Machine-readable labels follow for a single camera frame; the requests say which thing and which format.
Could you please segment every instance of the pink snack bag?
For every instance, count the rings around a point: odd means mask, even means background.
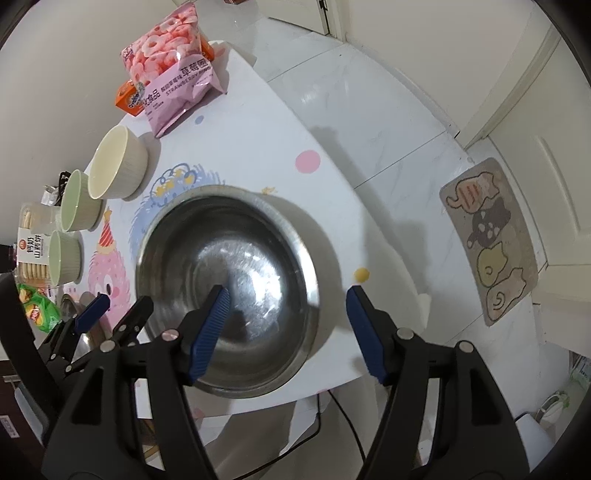
[[[156,138],[213,87],[224,93],[201,47],[197,11],[186,3],[121,52]]]

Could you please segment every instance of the bath mat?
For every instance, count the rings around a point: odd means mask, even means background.
[[[439,195],[468,256],[485,322],[492,325],[538,281],[534,248],[519,204],[494,158],[465,171]]]

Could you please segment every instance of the white ceramic bowl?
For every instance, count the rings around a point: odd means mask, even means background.
[[[124,199],[135,192],[148,168],[148,151],[124,125],[115,125],[90,164],[88,193],[94,199]]]

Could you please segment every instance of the metal screw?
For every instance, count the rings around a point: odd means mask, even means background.
[[[165,342],[172,342],[178,338],[178,331],[174,328],[162,332],[162,340]]]
[[[470,342],[460,342],[460,350],[464,353],[472,353],[474,351],[474,345]]]
[[[410,340],[414,337],[414,332],[410,328],[402,327],[396,331],[396,335],[402,340]]]
[[[110,352],[115,348],[116,343],[113,340],[105,340],[100,344],[100,351],[103,353]]]

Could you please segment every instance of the blue gripper pad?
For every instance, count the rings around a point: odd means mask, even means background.
[[[76,333],[88,333],[110,307],[111,300],[109,299],[109,296],[100,293],[97,298],[91,301],[85,310],[76,317],[76,326],[74,327]]]
[[[205,374],[229,312],[230,293],[228,289],[222,288],[191,346],[191,368],[189,369],[191,381],[195,382]]]
[[[369,373],[383,385],[387,375],[384,367],[384,346],[353,288],[347,291],[347,317],[353,327]]]

